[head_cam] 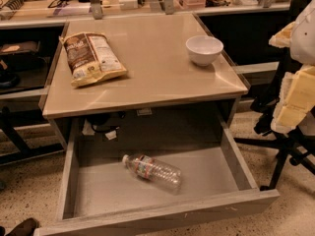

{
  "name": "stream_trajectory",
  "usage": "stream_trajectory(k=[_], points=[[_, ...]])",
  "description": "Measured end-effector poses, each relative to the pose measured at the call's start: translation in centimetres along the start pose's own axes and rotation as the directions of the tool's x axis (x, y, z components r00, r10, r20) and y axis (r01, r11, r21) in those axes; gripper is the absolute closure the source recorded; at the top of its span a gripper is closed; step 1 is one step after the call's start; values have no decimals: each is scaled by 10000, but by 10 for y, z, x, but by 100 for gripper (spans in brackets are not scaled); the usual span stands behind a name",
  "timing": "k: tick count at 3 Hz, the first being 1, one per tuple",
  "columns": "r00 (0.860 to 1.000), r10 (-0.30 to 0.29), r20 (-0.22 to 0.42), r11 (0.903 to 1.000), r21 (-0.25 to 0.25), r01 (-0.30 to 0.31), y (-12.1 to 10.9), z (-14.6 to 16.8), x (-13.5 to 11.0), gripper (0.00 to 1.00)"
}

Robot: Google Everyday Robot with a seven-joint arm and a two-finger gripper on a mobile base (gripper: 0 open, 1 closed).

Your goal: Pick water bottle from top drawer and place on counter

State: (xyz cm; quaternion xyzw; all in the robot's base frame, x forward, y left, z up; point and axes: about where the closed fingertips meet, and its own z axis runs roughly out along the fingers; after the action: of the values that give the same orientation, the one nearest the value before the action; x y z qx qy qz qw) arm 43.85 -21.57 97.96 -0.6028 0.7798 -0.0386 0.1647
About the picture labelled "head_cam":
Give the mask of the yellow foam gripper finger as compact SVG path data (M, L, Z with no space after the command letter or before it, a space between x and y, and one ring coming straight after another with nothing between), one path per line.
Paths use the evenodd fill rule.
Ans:
M286 25L283 29L281 29L279 32L274 34L269 39L269 44L277 48L290 47L290 36L294 25L295 22L291 22L288 25Z
M280 100L273 113L271 128L281 134L294 130L315 106L315 67L303 65L295 73L285 72Z

